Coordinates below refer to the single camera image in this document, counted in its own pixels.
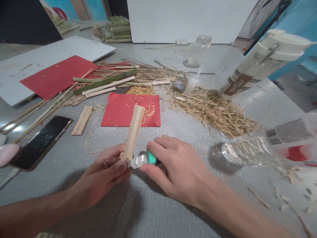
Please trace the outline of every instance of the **red envelope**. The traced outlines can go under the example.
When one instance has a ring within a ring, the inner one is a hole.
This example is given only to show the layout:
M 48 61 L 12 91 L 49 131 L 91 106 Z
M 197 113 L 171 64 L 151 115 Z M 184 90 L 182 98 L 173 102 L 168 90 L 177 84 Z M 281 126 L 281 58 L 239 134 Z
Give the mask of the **red envelope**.
M 81 78 L 89 70 L 98 68 L 94 63 L 79 56 L 72 56 L 54 64 L 20 82 L 45 100 L 72 86 L 73 78 Z
M 158 95 L 130 95 L 113 92 L 109 95 L 108 105 L 101 126 L 129 127 L 135 104 L 145 108 L 142 127 L 161 126 Z

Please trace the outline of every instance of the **white thermos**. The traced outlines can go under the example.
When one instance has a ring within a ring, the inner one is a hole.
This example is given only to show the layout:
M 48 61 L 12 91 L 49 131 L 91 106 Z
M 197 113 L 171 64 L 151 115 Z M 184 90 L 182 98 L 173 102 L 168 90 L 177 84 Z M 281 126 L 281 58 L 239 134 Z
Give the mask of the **white thermos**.
M 269 30 L 218 90 L 218 95 L 227 100 L 234 99 L 288 62 L 297 60 L 306 48 L 314 44 L 316 42 L 283 30 Z

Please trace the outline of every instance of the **hand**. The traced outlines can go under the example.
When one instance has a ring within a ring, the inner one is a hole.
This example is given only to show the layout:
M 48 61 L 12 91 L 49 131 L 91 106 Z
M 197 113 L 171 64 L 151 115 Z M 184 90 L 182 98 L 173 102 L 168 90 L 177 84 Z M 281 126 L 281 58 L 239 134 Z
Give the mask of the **hand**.
M 102 151 L 78 182 L 69 188 L 71 200 L 79 211 L 94 206 L 115 184 L 130 178 L 133 169 L 128 169 L 128 163 L 120 160 L 124 149 L 125 144 L 120 144 Z
M 140 171 L 180 202 L 197 207 L 207 187 L 214 190 L 221 183 L 208 171 L 191 144 L 163 135 L 150 141 L 147 149 L 162 162 L 166 172 L 151 164 L 142 165 Z

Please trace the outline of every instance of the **finger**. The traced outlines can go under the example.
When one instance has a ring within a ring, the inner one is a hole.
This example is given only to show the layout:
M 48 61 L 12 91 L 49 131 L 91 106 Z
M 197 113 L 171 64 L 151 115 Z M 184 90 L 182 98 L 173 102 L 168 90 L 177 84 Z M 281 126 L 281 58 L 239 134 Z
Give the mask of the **finger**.
M 119 160 L 110 168 L 101 171 L 100 176 L 103 178 L 104 183 L 108 183 L 123 174 L 127 168 L 128 163 L 125 160 Z
M 167 140 L 165 138 L 162 138 L 162 137 L 156 137 L 154 139 L 154 142 L 156 142 L 157 144 L 163 146 L 165 149 L 167 149 L 171 145 L 171 141 L 169 141 L 169 140 Z
M 107 169 L 119 160 L 120 153 L 125 149 L 125 144 L 119 144 L 99 153 L 95 161 L 88 168 L 87 173 L 92 174 Z
M 150 141 L 147 146 L 147 150 L 150 151 L 155 157 L 157 157 L 164 166 L 167 163 L 167 150 L 154 141 Z
M 112 181 L 114 181 L 116 184 L 120 183 L 121 181 L 128 182 L 128 180 L 131 177 L 132 173 L 133 173 L 133 169 L 132 168 L 128 168 L 123 174 L 121 174 L 119 177 L 113 179 Z
M 176 137 L 170 137 L 168 135 L 163 135 L 162 138 L 169 140 L 170 142 L 180 142 L 180 143 L 185 143 L 184 141 L 176 138 Z
M 154 182 L 156 182 L 165 193 L 170 191 L 171 181 L 162 169 L 155 165 L 144 164 L 140 167 L 140 171 L 149 176 Z
M 125 144 L 119 144 L 114 147 L 111 147 L 109 149 L 101 151 L 101 153 L 98 155 L 100 158 L 114 158 L 120 156 L 121 152 L 124 152 L 125 150 Z

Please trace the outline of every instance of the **metal tool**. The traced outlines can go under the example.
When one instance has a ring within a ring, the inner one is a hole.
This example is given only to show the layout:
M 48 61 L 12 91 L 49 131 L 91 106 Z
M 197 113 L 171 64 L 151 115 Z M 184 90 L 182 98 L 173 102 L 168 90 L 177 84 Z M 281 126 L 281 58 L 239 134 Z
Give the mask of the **metal tool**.
M 143 164 L 159 165 L 159 164 L 161 164 L 161 162 L 150 151 L 147 151 L 145 154 L 140 155 L 140 156 L 128 161 L 128 164 L 132 168 L 138 169 Z

